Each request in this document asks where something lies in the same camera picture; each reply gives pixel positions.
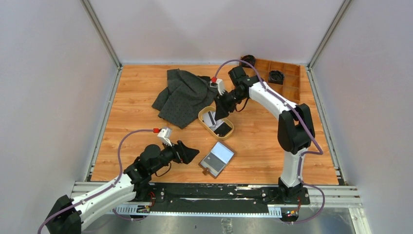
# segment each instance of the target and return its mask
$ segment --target yellow basket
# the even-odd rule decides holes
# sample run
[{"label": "yellow basket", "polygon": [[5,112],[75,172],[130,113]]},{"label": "yellow basket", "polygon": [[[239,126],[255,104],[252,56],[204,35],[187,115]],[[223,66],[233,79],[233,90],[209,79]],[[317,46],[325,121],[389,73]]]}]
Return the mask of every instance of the yellow basket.
[{"label": "yellow basket", "polygon": [[207,106],[204,109],[202,109],[199,113],[198,113],[198,120],[200,121],[200,123],[202,124],[202,126],[204,128],[206,128],[206,130],[211,133],[216,139],[218,140],[226,140],[229,138],[229,136],[231,136],[232,132],[234,131],[234,124],[231,123],[231,121],[229,121],[227,118],[223,118],[222,121],[224,121],[226,124],[228,124],[229,127],[231,127],[231,131],[229,131],[228,134],[226,134],[225,136],[218,136],[216,135],[204,122],[204,118],[203,115],[205,113],[207,113],[208,111],[214,111],[215,112],[215,107],[213,106]]}]

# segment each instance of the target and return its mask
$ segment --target wooden tabletop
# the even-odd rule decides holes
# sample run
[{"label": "wooden tabletop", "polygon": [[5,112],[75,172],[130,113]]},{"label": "wooden tabletop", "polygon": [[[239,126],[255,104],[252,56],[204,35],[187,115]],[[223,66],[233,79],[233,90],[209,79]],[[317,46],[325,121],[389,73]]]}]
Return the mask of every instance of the wooden tabletop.
[{"label": "wooden tabletop", "polygon": [[[224,66],[218,78],[225,81],[226,89],[233,86],[228,71],[233,65]],[[152,176],[157,182],[197,182],[197,183],[249,183],[277,184],[283,166],[283,149],[277,141],[277,120],[264,107],[250,100],[240,113],[232,113],[228,119],[234,124],[232,136],[225,141],[237,153],[224,171],[214,179],[204,175],[198,163],[212,149],[217,140],[195,120],[188,127],[178,127],[159,118],[159,111],[151,105],[158,94],[167,86],[167,70],[179,68],[196,75],[212,77],[218,65],[126,65],[123,68],[116,96],[98,153],[92,181],[107,181],[119,173],[117,148],[124,135],[136,129],[151,129],[168,126],[173,129],[170,137],[200,151],[189,165],[172,164],[172,169],[163,177]],[[330,157],[321,121],[317,112],[310,83],[301,67],[301,103],[311,108],[316,140],[324,150],[324,155],[305,157],[303,178],[311,184],[338,184]],[[154,133],[131,135],[122,145],[121,158],[124,168],[129,166],[149,144],[161,146]],[[316,150],[314,144],[310,150]]]}]

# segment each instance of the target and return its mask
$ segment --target open box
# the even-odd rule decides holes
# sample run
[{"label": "open box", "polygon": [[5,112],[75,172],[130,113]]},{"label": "open box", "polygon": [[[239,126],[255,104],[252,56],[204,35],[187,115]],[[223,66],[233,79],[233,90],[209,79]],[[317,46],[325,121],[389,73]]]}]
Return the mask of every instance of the open box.
[{"label": "open box", "polygon": [[[257,69],[261,78],[267,82],[275,92],[292,102],[300,102],[300,66],[257,58],[254,67]],[[252,68],[244,67],[244,71],[250,77],[255,76]],[[282,72],[285,76],[283,84],[269,83],[268,74],[270,71]]]},{"label": "open box", "polygon": [[205,113],[207,113],[208,111],[213,111],[213,112],[215,112],[216,109],[215,109],[215,107],[213,107],[213,106],[207,106],[207,107],[205,107],[204,109],[202,109],[202,110],[198,113],[198,119],[199,119],[199,121],[201,122],[202,126],[203,126],[204,128],[206,128],[206,130],[207,130],[209,133],[211,133],[216,139],[222,140],[222,141],[228,139],[228,138],[231,136],[232,132],[234,131],[234,124],[232,124],[232,122],[229,121],[227,118],[223,118],[222,121],[223,121],[224,123],[228,124],[228,126],[231,128],[231,131],[229,131],[225,136],[218,136],[218,135],[216,135],[216,134],[204,123],[204,117],[203,117],[203,115],[204,115]]}]

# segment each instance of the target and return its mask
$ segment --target white wall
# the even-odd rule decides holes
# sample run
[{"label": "white wall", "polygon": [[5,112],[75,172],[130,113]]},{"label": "white wall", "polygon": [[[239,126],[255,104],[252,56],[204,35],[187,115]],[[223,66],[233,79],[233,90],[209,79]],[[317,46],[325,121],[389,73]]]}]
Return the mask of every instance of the white wall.
[{"label": "white wall", "polygon": [[114,77],[79,0],[0,2],[1,233],[36,233],[82,179]]},{"label": "white wall", "polygon": [[413,1],[355,0],[315,80],[374,234],[412,233]]},{"label": "white wall", "polygon": [[124,63],[307,63],[342,0],[91,0]]}]

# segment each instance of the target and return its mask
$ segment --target folded garment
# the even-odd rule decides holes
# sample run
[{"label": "folded garment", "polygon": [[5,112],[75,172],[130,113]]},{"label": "folded garment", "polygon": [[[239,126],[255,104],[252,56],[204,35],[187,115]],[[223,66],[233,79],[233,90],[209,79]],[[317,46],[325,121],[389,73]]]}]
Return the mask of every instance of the folded garment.
[{"label": "folded garment", "polygon": [[198,118],[218,94],[209,86],[209,77],[200,77],[179,69],[167,71],[168,86],[159,93],[152,107],[158,116],[183,129]]}]

